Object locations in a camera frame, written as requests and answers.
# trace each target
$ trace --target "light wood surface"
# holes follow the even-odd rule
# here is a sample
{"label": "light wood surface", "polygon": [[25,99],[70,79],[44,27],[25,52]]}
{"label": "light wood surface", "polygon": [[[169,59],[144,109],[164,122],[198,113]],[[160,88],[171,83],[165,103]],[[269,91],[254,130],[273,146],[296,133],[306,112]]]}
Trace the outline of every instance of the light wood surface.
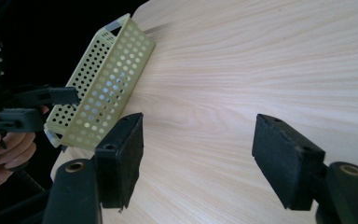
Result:
{"label": "light wood surface", "polygon": [[[315,223],[284,210],[252,157],[257,113],[358,165],[358,1],[151,0],[157,43],[123,116],[144,113],[130,206],[103,223]],[[91,155],[62,153],[55,168]]]}

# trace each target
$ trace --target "wooden table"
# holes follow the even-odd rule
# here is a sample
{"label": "wooden table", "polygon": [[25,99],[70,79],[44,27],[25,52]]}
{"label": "wooden table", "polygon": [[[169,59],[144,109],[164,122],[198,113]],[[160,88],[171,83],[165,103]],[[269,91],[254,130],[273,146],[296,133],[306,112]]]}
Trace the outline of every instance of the wooden table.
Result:
{"label": "wooden table", "polygon": [[[284,210],[252,157],[258,113],[358,165],[358,1],[151,0],[157,45],[123,116],[144,113],[130,206],[103,223],[315,223]],[[69,148],[56,167],[90,153]]]}

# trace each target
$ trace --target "metal ring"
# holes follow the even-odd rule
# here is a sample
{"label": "metal ring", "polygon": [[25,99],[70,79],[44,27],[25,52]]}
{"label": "metal ring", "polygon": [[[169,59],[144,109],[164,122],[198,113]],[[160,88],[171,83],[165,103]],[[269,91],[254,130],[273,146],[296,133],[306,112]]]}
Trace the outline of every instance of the metal ring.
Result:
{"label": "metal ring", "polygon": [[75,173],[86,168],[86,164],[81,161],[74,162],[65,167],[65,171],[68,173]]}
{"label": "metal ring", "polygon": [[342,172],[348,174],[348,175],[357,175],[358,176],[358,168],[352,165],[340,165],[339,168]]}

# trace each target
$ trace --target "yellow perforated basket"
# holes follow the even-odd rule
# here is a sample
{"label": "yellow perforated basket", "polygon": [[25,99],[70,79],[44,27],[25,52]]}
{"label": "yellow perforated basket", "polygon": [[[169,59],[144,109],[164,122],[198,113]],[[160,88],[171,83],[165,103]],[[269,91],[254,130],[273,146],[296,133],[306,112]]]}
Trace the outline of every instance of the yellow perforated basket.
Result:
{"label": "yellow perforated basket", "polygon": [[76,87],[80,105],[53,107],[45,123],[50,143],[94,150],[120,119],[155,45],[130,14],[96,32],[66,85]]}

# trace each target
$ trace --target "person's hand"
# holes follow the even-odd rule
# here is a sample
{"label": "person's hand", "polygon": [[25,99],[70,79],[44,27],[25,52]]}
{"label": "person's hand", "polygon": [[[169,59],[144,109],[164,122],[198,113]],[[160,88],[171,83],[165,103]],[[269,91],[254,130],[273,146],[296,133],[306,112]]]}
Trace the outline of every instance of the person's hand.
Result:
{"label": "person's hand", "polygon": [[[46,113],[48,108],[42,106]],[[8,133],[4,138],[6,149],[0,146],[0,185],[13,174],[8,169],[22,165],[31,159],[36,151],[34,133]]]}

